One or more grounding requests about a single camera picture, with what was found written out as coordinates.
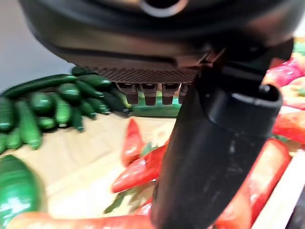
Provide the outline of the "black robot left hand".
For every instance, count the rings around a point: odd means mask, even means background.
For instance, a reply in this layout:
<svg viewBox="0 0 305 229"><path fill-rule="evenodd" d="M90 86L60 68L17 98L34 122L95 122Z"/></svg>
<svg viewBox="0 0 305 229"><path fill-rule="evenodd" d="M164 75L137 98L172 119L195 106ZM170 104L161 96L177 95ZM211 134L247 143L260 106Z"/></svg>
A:
<svg viewBox="0 0 305 229"><path fill-rule="evenodd" d="M153 195L157 229L205 229L227 207L283 104L262 81L290 58L302 0L22 0L34 37L115 82L182 107Z"/></svg>

